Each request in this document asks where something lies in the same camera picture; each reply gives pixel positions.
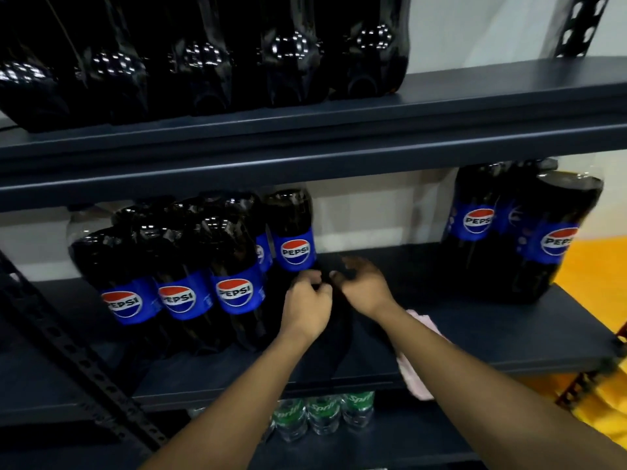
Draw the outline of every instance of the green sprite label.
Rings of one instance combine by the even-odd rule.
[[[307,410],[314,417],[333,417],[340,411],[337,397],[314,397],[307,401]]]
[[[289,426],[303,416],[305,404],[302,399],[286,399],[279,401],[277,410],[274,411],[275,423],[278,426]]]
[[[374,391],[360,392],[358,394],[344,394],[344,402],[347,407],[357,411],[369,409],[374,403]]]

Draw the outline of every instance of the pepsi logo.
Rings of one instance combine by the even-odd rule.
[[[311,245],[305,239],[292,239],[281,245],[281,255],[285,261],[293,266],[302,264],[309,257]]]
[[[263,252],[263,247],[261,245],[257,244],[257,262],[262,264],[264,257],[265,257],[265,253]]]
[[[522,209],[521,209],[521,207],[520,206],[516,206],[515,208],[512,208],[510,213],[507,215],[507,221],[509,221],[509,223],[512,226],[518,227],[521,224],[521,220],[522,220]]]
[[[490,208],[474,209],[464,216],[464,228],[473,234],[480,234],[490,227],[494,210]]]
[[[542,238],[540,246],[550,256],[561,256],[577,235],[578,227],[556,229]]]
[[[242,306],[253,298],[253,284],[246,279],[227,279],[216,284],[217,296],[230,306]]]
[[[105,292],[102,294],[102,300],[109,310],[120,318],[135,316],[142,309],[142,298],[135,292]]]
[[[196,293],[183,285],[168,285],[159,288],[163,305],[173,313],[185,313],[196,304]]]

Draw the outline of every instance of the hand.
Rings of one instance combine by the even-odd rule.
[[[320,271],[298,274],[285,294],[280,335],[300,335],[311,345],[326,328],[331,316],[332,288],[323,284]],[[315,291],[312,284],[320,284]]]
[[[332,271],[329,276],[355,310],[377,320],[380,310],[396,304],[386,278],[372,262],[361,257],[342,257],[342,261],[347,269],[357,271],[355,279],[348,280],[338,271]]]

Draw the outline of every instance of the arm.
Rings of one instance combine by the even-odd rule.
[[[370,262],[344,262],[357,276],[334,272],[334,282],[387,332],[490,469],[627,468],[627,452],[607,437],[412,318]]]
[[[331,286],[319,271],[301,273],[285,295],[281,330],[268,349],[199,417],[140,470],[246,468],[294,367],[325,329]]]

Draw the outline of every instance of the pink cloth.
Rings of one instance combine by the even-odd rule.
[[[416,318],[420,323],[442,336],[442,333],[438,330],[438,327],[431,321],[429,315],[419,315],[414,310],[407,310],[411,316]],[[403,380],[407,385],[407,389],[410,390],[412,395],[419,400],[432,400],[433,395],[429,392],[425,383],[418,377],[418,374],[412,368],[412,365],[408,359],[402,353],[398,353],[396,356],[396,362],[398,363],[399,370],[403,376]]]

